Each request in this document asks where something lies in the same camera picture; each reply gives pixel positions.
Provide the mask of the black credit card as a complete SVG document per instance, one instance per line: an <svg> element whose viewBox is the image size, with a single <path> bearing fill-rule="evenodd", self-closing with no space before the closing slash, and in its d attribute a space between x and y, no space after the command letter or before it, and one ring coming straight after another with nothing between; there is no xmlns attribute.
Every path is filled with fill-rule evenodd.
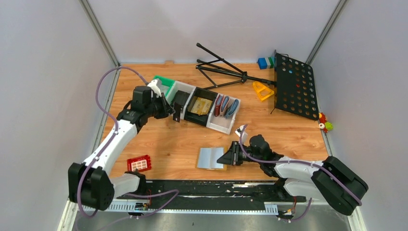
<svg viewBox="0 0 408 231"><path fill-rule="evenodd" d="M174 103L174 114L173 114L173 120L176 122L180 122L180 116L181 116L181 110L182 107L179 103Z"/></svg>

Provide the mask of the yellow leather card holder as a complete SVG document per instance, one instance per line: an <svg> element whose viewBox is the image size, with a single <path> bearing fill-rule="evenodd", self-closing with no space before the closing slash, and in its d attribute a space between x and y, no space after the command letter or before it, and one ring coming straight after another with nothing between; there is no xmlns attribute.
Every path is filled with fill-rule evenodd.
<svg viewBox="0 0 408 231"><path fill-rule="evenodd" d="M196 168L204 170L227 170L225 164L217 162L225 152L225 147L201 148L197 157Z"/></svg>

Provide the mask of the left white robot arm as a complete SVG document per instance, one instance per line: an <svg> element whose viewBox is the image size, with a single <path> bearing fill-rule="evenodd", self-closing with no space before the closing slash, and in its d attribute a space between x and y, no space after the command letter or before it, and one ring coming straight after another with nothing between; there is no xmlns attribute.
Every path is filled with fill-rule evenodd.
<svg viewBox="0 0 408 231"><path fill-rule="evenodd" d="M159 87L137 86L132 100L115 118L108 137L82 163L73 163L69 167L69 200L79 206L104 211L117 197L127 193L144 193L146 177L138 171L127 171L116 178L109 178L109 174L124 148L150 117L167 118L174 112Z"/></svg>

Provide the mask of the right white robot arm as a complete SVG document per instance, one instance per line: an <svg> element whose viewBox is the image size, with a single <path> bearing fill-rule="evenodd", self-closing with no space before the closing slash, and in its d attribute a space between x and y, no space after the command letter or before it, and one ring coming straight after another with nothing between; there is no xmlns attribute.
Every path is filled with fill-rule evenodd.
<svg viewBox="0 0 408 231"><path fill-rule="evenodd" d="M368 184L334 156L323 161L303 161L281 155L270 148L262 135L232 142L217 163L240 166L256 162L269 177L278 179L276 185L285 196L303 196L327 202L334 210L351 215L367 193Z"/></svg>

